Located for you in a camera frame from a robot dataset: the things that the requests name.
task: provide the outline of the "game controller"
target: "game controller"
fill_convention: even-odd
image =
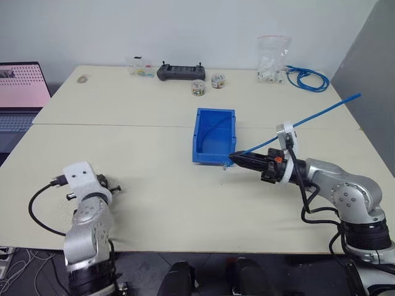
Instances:
[[[160,66],[160,68],[156,72],[156,75],[162,81],[166,81],[168,79],[205,80],[206,78],[206,72],[204,71],[202,63],[199,63],[199,65],[196,65],[195,67],[187,67],[172,66],[170,64],[165,64],[165,61],[163,61],[163,65]]]

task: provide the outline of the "blue wire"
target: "blue wire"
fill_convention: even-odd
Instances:
[[[316,113],[316,114],[314,114],[314,115],[311,115],[311,116],[309,116],[309,117],[307,117],[307,118],[305,118],[305,119],[303,119],[303,120],[301,120],[301,121],[295,123],[295,124],[293,125],[293,127],[295,128],[295,127],[297,127],[297,126],[299,126],[299,125],[302,125],[303,123],[305,123],[305,122],[307,122],[307,121],[309,121],[309,120],[311,120],[311,119],[313,119],[313,118],[315,118],[315,117],[318,117],[318,116],[320,116],[320,115],[323,115],[324,113],[327,113],[327,112],[329,112],[330,110],[333,110],[333,109],[339,107],[340,105],[343,105],[343,104],[348,103],[348,102],[350,102],[350,101],[352,101],[352,100],[355,100],[355,99],[357,99],[358,97],[360,97],[360,93],[359,93],[359,94],[355,94],[355,95],[353,95],[353,96],[351,96],[351,97],[348,97],[347,99],[345,99],[345,100],[343,100],[343,101],[340,101],[340,102],[338,102],[338,103],[332,105],[331,107],[326,108],[325,110],[322,110],[322,111],[319,112],[319,113]],[[268,141],[266,141],[266,142],[264,142],[264,143],[262,143],[262,144],[260,144],[260,145],[258,145],[258,146],[255,146],[255,147],[253,147],[253,148],[251,148],[251,149],[245,150],[245,151],[243,152],[243,154],[247,154],[247,153],[250,153],[250,152],[252,152],[252,151],[254,151],[254,150],[257,150],[257,149],[259,149],[259,148],[261,148],[261,147],[263,147],[263,146],[266,146],[266,145],[270,144],[271,142],[276,141],[277,139],[278,139],[278,138],[277,138],[277,136],[276,136],[276,137],[274,137],[274,138],[272,138],[272,139],[270,139],[270,140],[268,140]]]
[[[296,86],[297,88],[305,89],[306,91],[312,91],[314,93],[321,93],[321,92],[325,91],[328,88],[328,86],[329,86],[329,79],[325,75],[322,75],[319,72],[316,72],[316,71],[313,71],[313,70],[309,70],[309,69],[305,69],[305,68],[293,67],[293,66],[290,66],[290,65],[287,65],[287,67],[288,67],[288,70],[286,72],[286,76],[288,78],[288,81],[293,86]],[[296,83],[294,83],[289,78],[289,74],[290,73],[297,73]],[[320,77],[322,79],[322,84],[320,86],[313,87],[313,86],[304,84],[302,82],[302,78],[310,76],[311,74],[317,75],[318,77]]]

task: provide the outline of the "beige table surface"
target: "beige table surface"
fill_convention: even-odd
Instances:
[[[273,128],[238,128],[238,149],[274,133]],[[379,183],[394,237],[395,183],[364,133],[304,128],[297,134],[299,158],[334,162]],[[223,171],[195,165],[192,136],[192,128],[32,126],[0,167],[1,244],[61,249],[64,238],[36,225],[28,215],[28,202],[63,167],[87,160],[96,173],[123,188],[112,204],[116,224],[111,236],[118,251],[328,252],[336,229],[301,221],[295,185],[264,183],[258,172],[239,167]],[[65,199],[69,192],[68,186],[52,187],[39,196],[37,217],[67,231],[76,207],[75,201]],[[319,197],[314,203],[329,204]]]
[[[285,84],[259,83],[253,70],[207,70],[207,93],[191,94],[190,81],[160,81],[130,76],[126,67],[79,66],[34,120],[34,124],[135,125],[193,127],[196,109],[235,109],[240,128],[273,128],[302,120],[340,101],[332,85],[321,93]],[[210,78],[222,72],[228,84],[211,87]],[[87,75],[86,83],[77,83]],[[320,83],[313,77],[312,84]],[[301,128],[356,129],[345,106]]]

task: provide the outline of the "laptop screen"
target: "laptop screen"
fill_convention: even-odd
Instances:
[[[0,63],[0,108],[43,107],[50,98],[37,62]]]

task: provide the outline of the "blue storage box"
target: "blue storage box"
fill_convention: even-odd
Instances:
[[[228,163],[228,155],[235,149],[235,111],[198,108],[193,133],[192,161],[218,165]]]

